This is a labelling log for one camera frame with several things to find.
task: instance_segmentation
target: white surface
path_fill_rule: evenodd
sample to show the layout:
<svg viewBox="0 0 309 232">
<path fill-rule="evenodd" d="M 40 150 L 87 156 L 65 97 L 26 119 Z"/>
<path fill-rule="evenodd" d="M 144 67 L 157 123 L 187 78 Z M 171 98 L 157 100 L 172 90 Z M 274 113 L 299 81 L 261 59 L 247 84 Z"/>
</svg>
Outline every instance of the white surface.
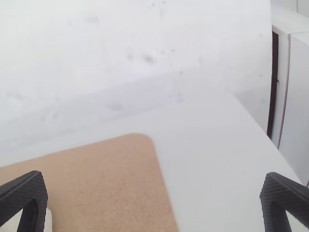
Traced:
<svg viewBox="0 0 309 232">
<path fill-rule="evenodd" d="M 126 116 L 121 111 L 128 105 L 122 104 L 117 120 L 95 121 L 93 128 L 7 151 L 2 165 L 127 133 L 143 133 L 154 142 L 180 232 L 264 231 L 259 194 L 266 173 L 299 179 L 236 99 L 195 72 L 189 73 L 191 78 L 184 73 L 180 78 L 148 79 L 168 95 L 175 93 L 170 102 L 164 100 L 164 92 L 157 97 L 155 92 L 151 94 L 166 104 Z M 143 89 L 133 92 L 138 96 Z M 76 104 L 75 110 L 82 114 L 83 107 Z M 45 127 L 39 135 L 49 131 L 51 128 Z"/>
<path fill-rule="evenodd" d="M 309 1 L 298 0 L 298 12 L 309 18 Z"/>
<path fill-rule="evenodd" d="M 290 69 L 290 35 L 279 35 L 278 43 L 278 76 L 274 124 L 271 140 L 279 147 L 285 112 L 286 93 Z"/>
<path fill-rule="evenodd" d="M 20 210 L 10 220 L 0 226 L 0 232 L 17 232 L 23 210 Z M 53 232 L 53 219 L 50 209 L 46 209 L 44 232 Z"/>
<path fill-rule="evenodd" d="M 309 18 L 275 3 L 271 4 L 271 23 L 279 35 L 309 32 Z"/>
<path fill-rule="evenodd" d="M 279 151 L 303 184 L 309 180 L 309 33 L 291 36 L 290 75 Z"/>
<path fill-rule="evenodd" d="M 266 131 L 270 28 L 269 0 L 2 0 L 0 122 L 196 68 Z"/>
<path fill-rule="evenodd" d="M 271 2 L 297 12 L 297 0 L 271 0 Z"/>
</svg>

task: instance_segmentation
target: cork pad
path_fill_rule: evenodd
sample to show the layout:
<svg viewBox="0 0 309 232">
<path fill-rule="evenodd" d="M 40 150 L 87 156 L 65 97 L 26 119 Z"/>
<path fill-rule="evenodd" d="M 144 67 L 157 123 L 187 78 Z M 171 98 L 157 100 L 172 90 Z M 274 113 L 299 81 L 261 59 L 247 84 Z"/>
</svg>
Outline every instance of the cork pad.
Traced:
<svg viewBox="0 0 309 232">
<path fill-rule="evenodd" d="M 176 232 L 154 145 L 141 134 L 0 168 L 0 185 L 41 171 L 54 232 Z"/>
</svg>

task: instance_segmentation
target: dark gap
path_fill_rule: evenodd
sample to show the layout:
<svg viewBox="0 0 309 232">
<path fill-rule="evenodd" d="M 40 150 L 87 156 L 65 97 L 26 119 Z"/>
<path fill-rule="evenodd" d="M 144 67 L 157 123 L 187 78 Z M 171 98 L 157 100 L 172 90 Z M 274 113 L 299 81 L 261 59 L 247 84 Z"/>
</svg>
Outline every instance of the dark gap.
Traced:
<svg viewBox="0 0 309 232">
<path fill-rule="evenodd" d="M 271 75 L 271 92 L 268 114 L 267 136 L 271 139 L 272 129 L 275 117 L 277 79 L 278 79 L 278 51 L 279 51 L 279 36 L 272 32 L 272 75 Z"/>
</svg>

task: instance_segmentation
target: white panel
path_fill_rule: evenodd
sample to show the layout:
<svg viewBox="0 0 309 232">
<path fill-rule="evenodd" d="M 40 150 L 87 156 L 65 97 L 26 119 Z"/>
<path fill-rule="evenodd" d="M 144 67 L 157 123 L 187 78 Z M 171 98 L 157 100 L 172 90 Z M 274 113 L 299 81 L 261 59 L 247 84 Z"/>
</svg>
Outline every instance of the white panel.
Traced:
<svg viewBox="0 0 309 232">
<path fill-rule="evenodd" d="M 194 68 L 266 130 L 268 0 L 2 0 L 0 122 Z"/>
<path fill-rule="evenodd" d="M 271 0 L 271 2 L 297 12 L 297 0 Z"/>
<path fill-rule="evenodd" d="M 309 1 L 298 0 L 298 12 L 309 18 Z"/>
<path fill-rule="evenodd" d="M 290 38 L 288 35 L 279 35 L 279 52 L 278 52 L 278 81 L 277 81 L 277 92 L 276 92 L 276 105 L 274 124 L 271 140 L 276 147 L 279 147 L 286 92 L 289 78 L 289 67 L 290 67 Z"/>
<path fill-rule="evenodd" d="M 309 179 L 309 33 L 291 35 L 290 74 L 279 151 L 303 184 Z"/>
</svg>

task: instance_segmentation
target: wall stain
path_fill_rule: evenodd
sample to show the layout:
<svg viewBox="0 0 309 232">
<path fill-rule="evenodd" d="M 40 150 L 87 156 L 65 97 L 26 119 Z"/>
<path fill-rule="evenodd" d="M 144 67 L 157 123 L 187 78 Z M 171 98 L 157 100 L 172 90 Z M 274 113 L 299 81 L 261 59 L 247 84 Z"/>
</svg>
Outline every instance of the wall stain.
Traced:
<svg viewBox="0 0 309 232">
<path fill-rule="evenodd" d="M 152 56 L 150 56 L 148 54 L 144 54 L 143 59 L 148 64 L 155 64 L 155 58 L 153 58 Z"/>
<path fill-rule="evenodd" d="M 99 24 L 100 23 L 100 19 L 98 18 L 97 15 L 91 15 L 91 16 L 85 17 L 84 21 L 89 24 Z"/>
<path fill-rule="evenodd" d="M 105 107 L 113 111 L 122 111 L 124 109 L 124 106 L 120 102 L 113 102 L 111 104 L 106 105 Z"/>
</svg>

